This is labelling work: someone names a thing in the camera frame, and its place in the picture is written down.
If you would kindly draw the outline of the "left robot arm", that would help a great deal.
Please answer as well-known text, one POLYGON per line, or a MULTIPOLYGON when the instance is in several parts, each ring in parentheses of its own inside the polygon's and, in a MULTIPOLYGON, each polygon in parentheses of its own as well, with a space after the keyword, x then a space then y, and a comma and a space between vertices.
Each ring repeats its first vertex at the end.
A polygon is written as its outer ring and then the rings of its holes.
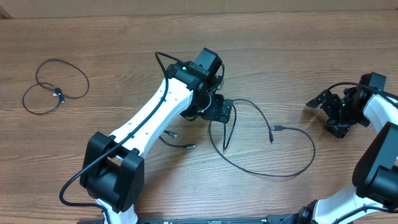
POLYGON ((137 223, 134 204, 144 187, 144 159, 178 115, 229 121, 233 102, 216 93, 223 67, 207 48, 194 61, 176 60, 163 68, 161 86, 136 115, 110 135, 97 132, 90 138, 80 185, 101 207, 104 223, 137 223))

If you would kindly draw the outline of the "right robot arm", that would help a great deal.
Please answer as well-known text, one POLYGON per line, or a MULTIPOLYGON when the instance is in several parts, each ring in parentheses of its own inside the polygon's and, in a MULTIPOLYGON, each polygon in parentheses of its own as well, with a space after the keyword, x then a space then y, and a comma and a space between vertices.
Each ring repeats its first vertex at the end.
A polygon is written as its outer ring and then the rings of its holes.
POLYGON ((376 137, 362 155, 351 184, 331 197, 315 200, 296 214, 293 223, 353 223, 369 213, 397 213, 397 97, 384 91, 378 73, 346 82, 344 97, 329 88, 307 103, 328 116, 327 130, 343 138, 354 124, 373 126, 376 137))

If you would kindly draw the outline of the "black cable silver connector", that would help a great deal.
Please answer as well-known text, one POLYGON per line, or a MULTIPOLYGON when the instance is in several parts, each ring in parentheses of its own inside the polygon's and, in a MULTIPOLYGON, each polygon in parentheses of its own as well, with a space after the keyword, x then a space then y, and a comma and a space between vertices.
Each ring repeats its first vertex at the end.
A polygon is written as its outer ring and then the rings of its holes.
MULTIPOLYGON (((167 130, 165 130, 164 133, 173 138, 177 138, 177 136, 178 136, 177 133, 167 131, 167 130)), ((163 142, 165 145, 174 147, 174 148, 179 148, 179 149, 195 149, 196 148, 195 144, 174 144, 174 143, 168 142, 162 136, 159 136, 159 140, 161 142, 163 142)))

